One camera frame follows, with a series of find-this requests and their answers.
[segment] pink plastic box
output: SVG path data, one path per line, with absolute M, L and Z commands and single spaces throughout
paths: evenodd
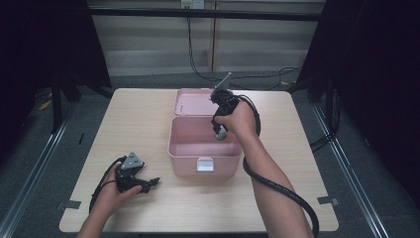
M 212 89 L 180 89 L 175 102 L 167 151 L 173 171 L 185 178 L 232 177 L 242 154 L 235 135 L 216 139 L 212 116 L 217 105 L 210 101 Z

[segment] gray carpet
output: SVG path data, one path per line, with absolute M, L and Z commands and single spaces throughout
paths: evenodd
M 211 75 L 221 78 L 226 73 L 221 72 Z M 261 75 L 261 73 L 241 72 L 234 74 L 234 76 L 242 75 L 256 76 Z M 292 78 L 293 75 L 288 74 L 282 79 L 290 81 Z M 234 83 L 245 88 L 267 89 L 277 85 L 278 80 L 278 77 L 239 78 L 235 79 Z M 114 89 L 120 87 L 213 87 L 215 85 L 215 82 L 203 80 L 192 73 L 118 77 L 112 78 L 112 82 Z M 285 85 L 280 85 L 275 89 L 280 90 L 285 87 Z M 52 159 L 40 183 L 35 189 L 24 215 L 16 227 L 13 237 L 75 236 L 75 234 L 64 234 L 59 231 L 58 224 L 63 211 L 56 207 L 59 202 L 69 199 L 110 101 L 100 95 L 96 95 L 89 89 L 80 88 L 80 90 L 83 96 L 74 105 L 75 110 L 69 118 L 65 132 L 52 155 Z M 306 98 L 306 92 L 304 90 L 297 91 L 292 97 L 308 141 L 316 141 L 323 135 L 323 132 L 312 110 L 312 106 Z M 44 98 L 38 98 L 37 105 L 44 100 Z M 71 108 L 68 105 L 70 104 L 66 103 L 64 108 Z M 28 123 L 20 135 L 20 143 L 13 153 L 9 155 L 8 164 L 0 170 L 0 179 L 3 181 L 0 183 L 0 192 L 2 193 L 0 217 L 3 218 L 17 196 L 20 187 L 24 184 L 26 176 L 35 165 L 43 145 L 50 136 L 52 126 L 53 115 L 50 107 L 45 111 L 34 109 L 28 118 Z M 389 175 L 376 153 L 366 147 L 365 138 L 358 131 L 354 122 L 346 115 L 345 111 L 341 118 L 338 138 L 369 198 L 377 209 L 389 236 L 419 237 L 419 210 L 414 206 L 398 182 Z M 321 232 L 319 237 L 374 237 L 329 145 L 317 151 L 314 155 L 328 193 L 340 201 L 340 204 L 335 206 L 340 223 L 339 229 L 335 232 Z M 140 237 L 140 235 L 104 234 L 103 237 Z M 198 238 L 207 237 L 207 235 L 148 234 L 143 235 L 143 237 Z

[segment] wooden table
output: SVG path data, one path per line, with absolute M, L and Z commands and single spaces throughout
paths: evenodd
M 160 177 L 149 194 L 140 194 L 107 222 L 104 231 L 138 233 L 265 232 L 251 179 L 242 161 L 232 178 L 197 180 L 177 177 L 167 153 L 174 117 L 174 89 L 118 89 L 110 102 L 59 224 L 63 232 L 78 232 L 88 214 L 91 194 L 117 158 L 135 152 L 146 166 L 139 179 Z M 296 192 L 314 208 L 321 231 L 334 231 L 338 221 L 327 196 L 290 94 L 274 91 L 234 91 L 248 95 L 262 119 L 261 139 L 291 180 Z

